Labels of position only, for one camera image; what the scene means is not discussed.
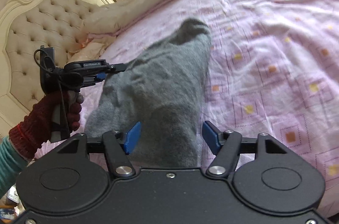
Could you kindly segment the teal sleeve forearm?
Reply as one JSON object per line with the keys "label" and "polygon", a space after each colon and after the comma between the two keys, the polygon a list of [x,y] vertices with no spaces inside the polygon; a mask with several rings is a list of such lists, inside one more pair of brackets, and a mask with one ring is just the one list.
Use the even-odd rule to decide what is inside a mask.
{"label": "teal sleeve forearm", "polygon": [[6,136],[1,142],[0,150],[0,194],[1,197],[15,184],[19,173],[28,165],[12,146],[9,137]]}

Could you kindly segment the left hand red knit glove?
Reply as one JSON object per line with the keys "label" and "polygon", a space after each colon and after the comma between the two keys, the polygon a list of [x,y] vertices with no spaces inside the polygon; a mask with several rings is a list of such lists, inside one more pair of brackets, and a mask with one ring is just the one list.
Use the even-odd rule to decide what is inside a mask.
{"label": "left hand red knit glove", "polygon": [[24,159],[33,159],[42,144],[51,138],[52,115],[55,107],[63,101],[69,101],[66,92],[46,95],[23,121],[9,131],[10,143]]}

